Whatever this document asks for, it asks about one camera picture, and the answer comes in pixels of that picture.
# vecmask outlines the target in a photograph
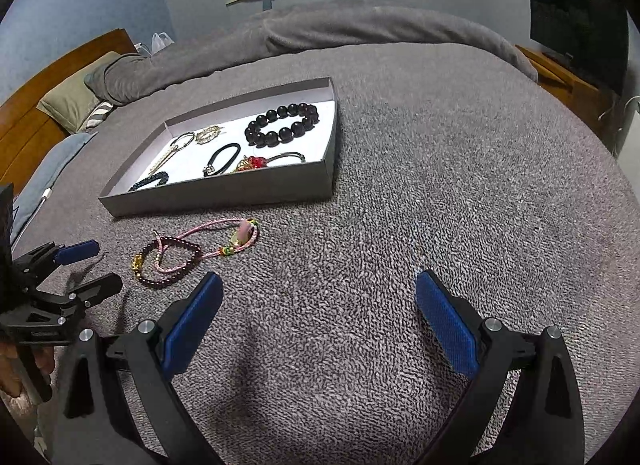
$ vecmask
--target silver bolt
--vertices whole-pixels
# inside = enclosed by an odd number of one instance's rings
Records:
[[[82,342],[87,342],[93,336],[94,336],[94,331],[91,328],[85,328],[80,332],[78,337]]]
[[[143,320],[140,324],[138,324],[138,331],[140,333],[149,333],[150,331],[153,331],[155,327],[156,323],[152,320]]]
[[[484,321],[484,325],[489,331],[500,331],[502,329],[502,323],[493,317],[490,317],[486,321]]]
[[[562,331],[556,325],[549,326],[546,329],[546,332],[549,334],[549,337],[551,337],[552,339],[559,339],[562,336]]]

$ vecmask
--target wooden cabinet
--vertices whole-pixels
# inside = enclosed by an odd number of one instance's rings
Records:
[[[611,107],[614,93],[592,86],[540,52],[516,47],[538,72],[538,84],[574,112],[604,142],[611,113],[605,113],[602,120],[598,117]]]

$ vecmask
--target black beaded bracelet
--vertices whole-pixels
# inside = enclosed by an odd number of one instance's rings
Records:
[[[217,171],[213,168],[213,162],[216,159],[216,157],[222,153],[224,150],[228,149],[228,148],[235,148],[236,149],[236,153],[234,154],[234,156],[232,156],[231,158],[229,158],[229,161],[222,166],[222,168],[218,169]],[[207,162],[207,165],[204,166],[204,169],[202,169],[202,174],[204,176],[215,176],[217,174],[220,174],[222,172],[225,172],[228,168],[231,167],[231,164],[234,162],[234,160],[236,158],[238,158],[238,155],[240,154],[240,144],[238,144],[237,142],[231,142],[230,144],[227,144],[226,146],[222,146],[219,150],[217,150],[215,153],[213,153],[213,155],[211,156],[211,158],[209,158],[209,161]]]
[[[290,128],[282,128],[279,132],[270,131],[266,135],[260,132],[260,129],[267,126],[270,122],[275,122],[278,118],[301,116],[301,121],[291,124]],[[250,146],[263,148],[269,146],[274,148],[279,143],[286,144],[293,138],[301,137],[307,131],[311,131],[315,124],[320,121],[318,116],[318,108],[312,104],[300,103],[289,104],[289,106],[280,106],[277,110],[269,110],[265,115],[258,115],[255,120],[249,122],[247,129],[244,130],[244,137]]]
[[[196,245],[196,243],[190,243],[189,241],[185,241],[184,239],[175,238],[173,236],[160,236],[160,242],[162,243],[162,245],[172,245],[174,247],[180,247],[190,250],[193,252],[193,255],[180,270],[172,272],[171,275],[169,275],[168,277],[164,277],[159,281],[153,281],[151,279],[147,279],[141,273],[142,266],[145,263],[146,257],[151,253],[151,251],[158,248],[157,239],[150,242],[138,254],[133,256],[133,261],[131,262],[131,270],[133,270],[133,275],[135,275],[136,279],[139,280],[139,282],[144,286],[148,286],[148,288],[160,289],[177,283],[191,270],[193,270],[193,268],[200,262],[200,259],[203,255],[200,245]],[[156,260],[158,260],[160,257],[161,254],[158,251]]]
[[[164,185],[169,181],[169,174],[166,171],[160,171],[152,174],[151,176],[147,176],[145,179],[133,184],[129,189],[129,192],[131,192],[132,190],[138,190],[140,187],[151,184],[151,182],[155,182],[156,180],[160,180],[160,182],[158,182],[155,187],[160,187],[161,185]]]

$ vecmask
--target blue wall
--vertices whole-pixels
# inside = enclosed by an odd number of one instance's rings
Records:
[[[174,37],[164,0],[15,0],[0,23],[0,103],[33,75],[91,39],[124,28],[150,46]]]

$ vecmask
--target black tv screen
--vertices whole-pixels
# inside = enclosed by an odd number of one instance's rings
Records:
[[[578,76],[622,93],[628,25],[621,0],[531,0],[531,39],[569,58]]]

